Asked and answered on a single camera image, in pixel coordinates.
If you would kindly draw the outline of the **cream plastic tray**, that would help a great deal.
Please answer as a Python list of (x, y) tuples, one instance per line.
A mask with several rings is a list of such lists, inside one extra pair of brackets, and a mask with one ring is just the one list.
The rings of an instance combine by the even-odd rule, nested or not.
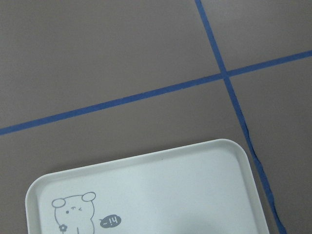
[(267, 234), (247, 155), (217, 139), (43, 175), (30, 234)]

